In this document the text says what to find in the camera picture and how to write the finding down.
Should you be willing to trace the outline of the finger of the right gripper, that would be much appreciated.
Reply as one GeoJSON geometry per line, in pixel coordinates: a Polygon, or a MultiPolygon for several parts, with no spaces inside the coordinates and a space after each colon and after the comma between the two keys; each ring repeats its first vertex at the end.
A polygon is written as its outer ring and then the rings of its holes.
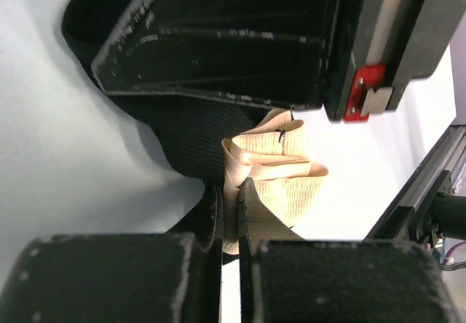
{"type": "Polygon", "coordinates": [[[323,104],[341,0],[130,0],[92,62],[107,95],[323,104]]]}

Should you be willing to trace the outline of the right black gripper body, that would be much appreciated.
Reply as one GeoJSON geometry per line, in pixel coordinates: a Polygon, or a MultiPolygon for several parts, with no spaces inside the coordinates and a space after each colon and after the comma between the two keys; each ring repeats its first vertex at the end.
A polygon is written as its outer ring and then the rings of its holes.
{"type": "Polygon", "coordinates": [[[331,121],[395,111],[408,84],[433,74],[465,0],[339,0],[324,106],[331,121]]]}

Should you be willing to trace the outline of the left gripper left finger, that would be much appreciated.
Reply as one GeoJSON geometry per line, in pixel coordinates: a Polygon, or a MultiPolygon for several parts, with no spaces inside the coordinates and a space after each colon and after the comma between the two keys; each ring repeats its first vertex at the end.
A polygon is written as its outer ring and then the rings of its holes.
{"type": "Polygon", "coordinates": [[[200,201],[163,234],[34,239],[1,293],[3,322],[219,322],[223,201],[200,201]]]}

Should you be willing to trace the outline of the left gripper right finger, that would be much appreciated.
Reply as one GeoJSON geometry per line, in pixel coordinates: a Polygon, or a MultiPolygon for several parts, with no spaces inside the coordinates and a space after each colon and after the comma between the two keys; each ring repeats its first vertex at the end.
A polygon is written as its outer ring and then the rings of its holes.
{"type": "Polygon", "coordinates": [[[238,196],[243,322],[458,322],[439,265],[407,241],[306,241],[238,196]]]}

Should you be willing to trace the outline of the black underwear beige waistband front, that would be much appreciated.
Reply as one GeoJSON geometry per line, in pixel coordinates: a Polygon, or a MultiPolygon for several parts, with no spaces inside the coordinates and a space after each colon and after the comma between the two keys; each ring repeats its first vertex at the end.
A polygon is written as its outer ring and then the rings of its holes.
{"type": "MultiPolygon", "coordinates": [[[[61,31],[96,87],[92,62],[130,0],[70,0],[61,31]]],[[[147,124],[170,166],[220,188],[224,209],[223,257],[238,259],[237,200],[245,180],[287,227],[312,206],[328,169],[312,159],[305,123],[289,108],[262,108],[180,95],[107,95],[147,124]]]]}

